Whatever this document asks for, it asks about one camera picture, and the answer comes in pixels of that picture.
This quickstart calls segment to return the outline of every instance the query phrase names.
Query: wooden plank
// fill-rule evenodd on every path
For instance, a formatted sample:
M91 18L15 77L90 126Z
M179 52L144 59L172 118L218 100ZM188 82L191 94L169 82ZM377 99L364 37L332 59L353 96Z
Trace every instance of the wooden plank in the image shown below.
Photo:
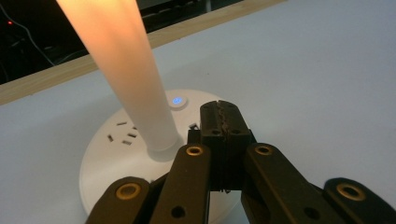
M148 34L151 47L157 48L204 29L246 16L255 11L284 2L285 0L244 0L202 16L183 21ZM97 70L90 55L63 63L27 77L0 85L0 105L43 91L75 77Z

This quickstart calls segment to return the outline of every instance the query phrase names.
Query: dark background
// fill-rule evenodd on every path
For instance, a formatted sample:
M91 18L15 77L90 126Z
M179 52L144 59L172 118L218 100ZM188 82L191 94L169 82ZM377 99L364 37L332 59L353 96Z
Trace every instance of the dark background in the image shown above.
M239 1L211 0L211 8ZM0 4L11 18L0 10L0 84L88 53L56 0L0 0ZM141 9L148 33L204 13L205 0L162 0Z

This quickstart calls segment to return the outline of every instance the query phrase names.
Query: glowing light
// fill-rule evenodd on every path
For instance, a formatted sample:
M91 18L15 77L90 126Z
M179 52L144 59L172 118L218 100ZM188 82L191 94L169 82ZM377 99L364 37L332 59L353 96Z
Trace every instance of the glowing light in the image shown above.
M178 104L180 104L181 102L183 102L183 98L181 98L181 97L175 97L175 98L172 100L172 103L174 103L175 105L178 105Z

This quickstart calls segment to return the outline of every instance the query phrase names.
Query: socket hole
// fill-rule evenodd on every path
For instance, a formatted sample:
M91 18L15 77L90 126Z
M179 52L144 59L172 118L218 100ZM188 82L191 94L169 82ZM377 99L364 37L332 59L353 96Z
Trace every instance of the socket hole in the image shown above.
M130 146L132 144L132 142L126 141L126 140L123 140L122 143L125 144L125 145L128 145L128 146Z
M186 210L182 206L176 206L172 209L171 214L174 218L182 218L186 216Z
M137 137L137 135L134 134L134 133L128 133L128 136L130 136L130 137L132 137L132 138L136 138L136 137Z
M113 138L113 136L111 136L111 134L109 134L109 135L107 136L107 138L108 138L108 141L109 141L109 142L114 141L114 138Z
M308 217L310 217L310 218L312 218L314 220L319 220L320 219L320 212L317 209L315 209L315 208L306 207L304 209L304 212L305 212L305 214Z

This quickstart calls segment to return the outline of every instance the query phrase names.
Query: white table surface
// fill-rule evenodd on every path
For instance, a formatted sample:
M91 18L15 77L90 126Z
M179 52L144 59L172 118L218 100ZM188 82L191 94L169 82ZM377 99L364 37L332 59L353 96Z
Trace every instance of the white table surface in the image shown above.
M154 54L167 90L237 104L308 181L351 178L396 207L395 21L392 0L290 0ZM0 223L83 223L79 166L119 109L99 71L1 105Z

